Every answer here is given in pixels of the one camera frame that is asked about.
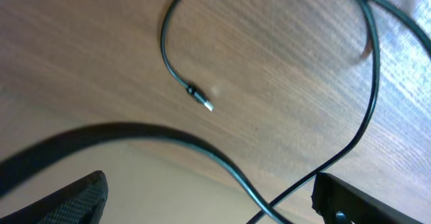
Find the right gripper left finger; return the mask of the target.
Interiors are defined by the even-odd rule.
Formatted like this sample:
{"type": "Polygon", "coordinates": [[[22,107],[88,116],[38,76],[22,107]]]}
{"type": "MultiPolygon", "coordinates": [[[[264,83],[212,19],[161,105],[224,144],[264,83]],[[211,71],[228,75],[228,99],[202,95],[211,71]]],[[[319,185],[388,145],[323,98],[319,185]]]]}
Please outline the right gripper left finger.
{"type": "Polygon", "coordinates": [[[1,224],[99,224],[108,184],[98,170],[1,218],[1,224]]]}

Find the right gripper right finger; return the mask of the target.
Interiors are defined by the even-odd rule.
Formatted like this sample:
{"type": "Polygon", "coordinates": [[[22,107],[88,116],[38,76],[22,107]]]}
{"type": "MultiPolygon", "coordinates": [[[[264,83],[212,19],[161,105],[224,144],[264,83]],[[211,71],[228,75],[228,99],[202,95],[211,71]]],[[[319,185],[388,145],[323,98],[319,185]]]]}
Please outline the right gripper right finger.
{"type": "Polygon", "coordinates": [[[325,223],[418,222],[338,177],[326,173],[319,173],[315,178],[312,208],[325,223]]]}

